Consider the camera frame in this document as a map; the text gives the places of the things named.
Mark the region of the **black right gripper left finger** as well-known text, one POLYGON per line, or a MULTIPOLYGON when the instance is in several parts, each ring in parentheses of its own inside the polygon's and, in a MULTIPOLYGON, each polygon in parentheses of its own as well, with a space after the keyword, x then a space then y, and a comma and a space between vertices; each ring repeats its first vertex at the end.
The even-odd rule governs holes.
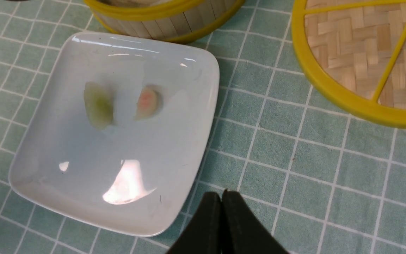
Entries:
POLYGON ((219 254, 221 198, 206 192, 185 230, 168 249, 168 254, 219 254))

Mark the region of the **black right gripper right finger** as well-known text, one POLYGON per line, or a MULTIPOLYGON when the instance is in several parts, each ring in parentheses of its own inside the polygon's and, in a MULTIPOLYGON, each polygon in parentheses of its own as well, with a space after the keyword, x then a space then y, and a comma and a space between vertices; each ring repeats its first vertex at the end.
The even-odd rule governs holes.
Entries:
POLYGON ((239 192, 225 190, 221 204, 223 254, 288 254, 256 218, 239 192))

